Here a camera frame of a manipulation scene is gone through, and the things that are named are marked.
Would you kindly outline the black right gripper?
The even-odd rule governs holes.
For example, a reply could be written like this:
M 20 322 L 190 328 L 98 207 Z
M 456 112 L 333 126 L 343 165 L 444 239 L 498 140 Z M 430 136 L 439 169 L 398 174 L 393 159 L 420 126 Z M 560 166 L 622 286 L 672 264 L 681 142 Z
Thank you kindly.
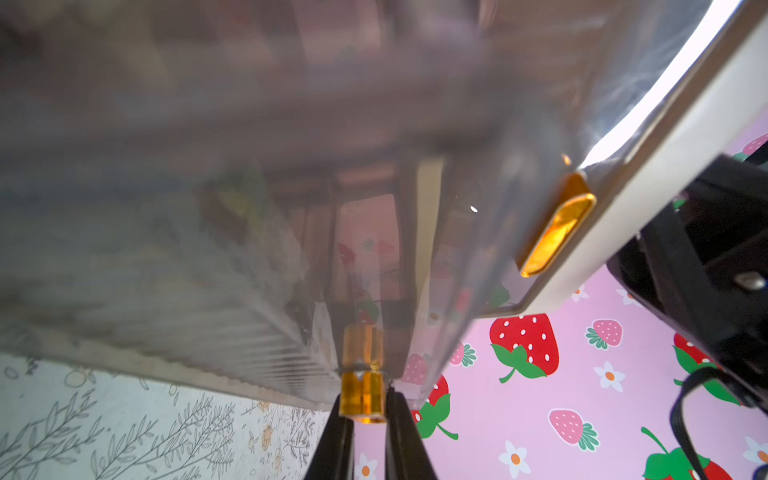
M 767 143 L 717 157 L 608 262 L 715 398 L 767 408 Z

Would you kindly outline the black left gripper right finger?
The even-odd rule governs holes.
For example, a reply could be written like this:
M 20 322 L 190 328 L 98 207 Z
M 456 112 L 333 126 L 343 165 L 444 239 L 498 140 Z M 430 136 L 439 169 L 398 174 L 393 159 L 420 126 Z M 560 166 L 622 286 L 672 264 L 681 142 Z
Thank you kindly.
M 390 387 L 386 400 L 385 479 L 437 480 L 409 405 Z

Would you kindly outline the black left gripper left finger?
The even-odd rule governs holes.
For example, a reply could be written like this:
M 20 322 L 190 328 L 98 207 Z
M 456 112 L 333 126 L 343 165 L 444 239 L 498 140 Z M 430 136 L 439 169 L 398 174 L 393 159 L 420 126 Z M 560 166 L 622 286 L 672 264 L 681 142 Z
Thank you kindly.
M 354 422 L 340 414 L 338 396 L 304 480 L 351 480 L 354 472 Z

